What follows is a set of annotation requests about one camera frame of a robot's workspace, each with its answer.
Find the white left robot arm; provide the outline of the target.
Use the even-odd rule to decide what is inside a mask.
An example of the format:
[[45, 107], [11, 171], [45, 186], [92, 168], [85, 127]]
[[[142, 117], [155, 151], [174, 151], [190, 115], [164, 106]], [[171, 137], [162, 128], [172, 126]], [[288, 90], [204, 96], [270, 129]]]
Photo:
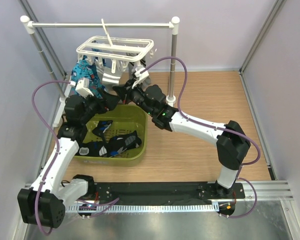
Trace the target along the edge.
[[86, 124], [96, 115], [115, 109], [120, 97], [99, 89], [101, 97], [71, 95], [65, 100], [64, 122], [54, 135], [55, 146], [46, 165], [29, 188], [22, 188], [17, 201], [24, 223], [38, 227], [58, 228], [66, 209], [79, 199], [91, 200], [96, 195], [92, 176], [76, 175], [61, 186], [71, 160], [79, 151], [88, 129]]

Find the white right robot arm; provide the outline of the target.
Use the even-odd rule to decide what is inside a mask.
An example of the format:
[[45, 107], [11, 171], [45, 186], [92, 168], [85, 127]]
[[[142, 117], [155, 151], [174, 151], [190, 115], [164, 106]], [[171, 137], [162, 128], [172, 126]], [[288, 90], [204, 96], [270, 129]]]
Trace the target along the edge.
[[167, 104], [166, 96], [158, 85], [142, 89], [130, 79], [112, 88], [124, 104], [133, 102], [162, 130], [188, 134], [214, 145], [222, 167], [214, 188], [220, 198], [233, 193], [241, 164], [251, 147], [241, 126], [236, 121], [213, 123], [183, 113]]

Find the black patterned sock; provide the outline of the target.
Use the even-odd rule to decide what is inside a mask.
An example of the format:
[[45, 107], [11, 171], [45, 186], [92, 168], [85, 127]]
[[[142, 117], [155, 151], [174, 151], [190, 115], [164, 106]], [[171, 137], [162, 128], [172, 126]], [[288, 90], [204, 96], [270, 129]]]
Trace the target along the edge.
[[101, 141], [90, 141], [83, 143], [78, 152], [77, 156], [88, 156], [88, 157], [108, 157], [108, 142], [105, 138], [105, 132], [112, 125], [113, 120], [101, 120], [97, 126], [91, 131], [93, 135], [101, 138]]
[[142, 140], [138, 137], [136, 131], [128, 134], [121, 134], [113, 136], [106, 142], [99, 150], [101, 157], [112, 158], [125, 152], [140, 147]]

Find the white clip sock hanger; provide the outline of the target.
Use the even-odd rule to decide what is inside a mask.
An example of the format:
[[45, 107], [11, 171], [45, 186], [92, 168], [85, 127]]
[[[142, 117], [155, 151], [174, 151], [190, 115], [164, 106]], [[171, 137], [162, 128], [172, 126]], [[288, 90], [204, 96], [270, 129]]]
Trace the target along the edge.
[[152, 51], [154, 41], [143, 38], [111, 37], [104, 20], [101, 20], [104, 36], [90, 37], [76, 49], [77, 58], [83, 56], [95, 57], [102, 63], [103, 59], [111, 60], [111, 71], [115, 73], [117, 67], [126, 68], [129, 62], [136, 62]]

